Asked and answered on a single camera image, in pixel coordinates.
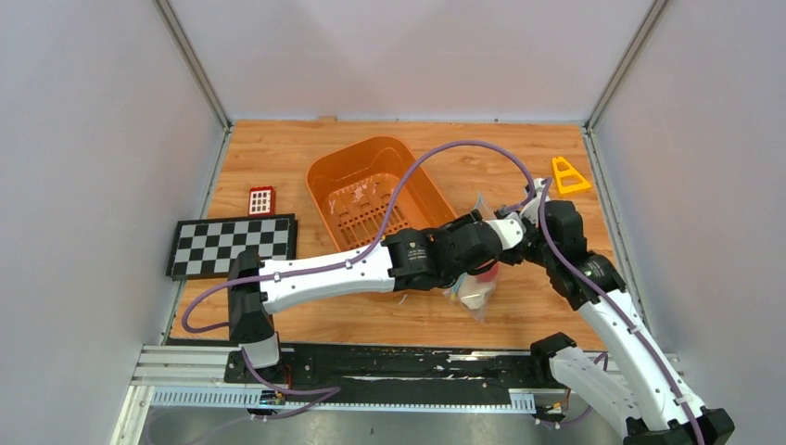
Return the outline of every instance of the gray wall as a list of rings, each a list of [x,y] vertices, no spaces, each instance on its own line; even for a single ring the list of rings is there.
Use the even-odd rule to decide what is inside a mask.
[[[0,443],[105,444],[219,128],[150,1],[0,3]]]
[[[233,118],[583,120],[652,0],[173,0]]]
[[[782,443],[786,3],[671,3],[600,150],[659,341],[734,444]]]

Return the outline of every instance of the plastic basket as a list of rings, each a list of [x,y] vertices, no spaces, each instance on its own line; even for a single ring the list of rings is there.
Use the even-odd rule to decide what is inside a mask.
[[[393,189],[414,162],[415,156],[399,139],[377,136],[311,165],[306,184],[339,250],[359,248],[374,239]],[[439,226],[455,217],[456,212],[419,167],[399,194],[385,233]]]

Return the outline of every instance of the yellow plastic shape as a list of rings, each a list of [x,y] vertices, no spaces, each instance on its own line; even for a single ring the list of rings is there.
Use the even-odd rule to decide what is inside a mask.
[[[557,183],[557,192],[560,197],[565,197],[571,193],[583,192],[590,190],[592,184],[587,181],[587,178],[581,175],[576,170],[576,167],[571,165],[567,159],[562,156],[551,159],[551,172],[554,175],[554,182]],[[574,184],[567,184],[566,179],[573,178]]]

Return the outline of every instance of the chessboard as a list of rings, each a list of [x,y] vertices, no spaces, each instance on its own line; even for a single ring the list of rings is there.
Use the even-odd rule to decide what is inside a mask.
[[[293,260],[297,244],[294,214],[180,221],[166,275],[173,281],[225,277],[247,246],[259,246],[263,260]]]

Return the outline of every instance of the clear plastic bag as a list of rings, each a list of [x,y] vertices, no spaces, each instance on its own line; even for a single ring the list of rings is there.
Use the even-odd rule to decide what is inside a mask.
[[[475,209],[480,211],[484,220],[495,218],[494,212],[488,208],[480,193],[477,194]],[[494,293],[494,289],[497,288],[499,267],[499,264],[494,264],[491,270],[480,275],[464,273],[452,288],[443,292],[445,297],[451,302],[461,303],[476,321],[483,323],[486,319],[488,300]]]

